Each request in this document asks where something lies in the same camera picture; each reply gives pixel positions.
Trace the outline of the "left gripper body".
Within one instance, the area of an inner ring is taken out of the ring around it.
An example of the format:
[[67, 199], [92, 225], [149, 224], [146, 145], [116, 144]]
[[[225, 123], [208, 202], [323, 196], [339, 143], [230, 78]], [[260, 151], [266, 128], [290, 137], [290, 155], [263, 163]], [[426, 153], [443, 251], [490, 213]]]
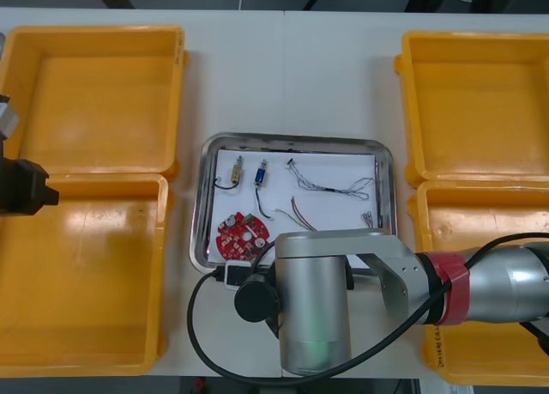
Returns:
[[1, 216], [34, 215], [47, 205], [48, 173], [27, 160], [1, 159]]

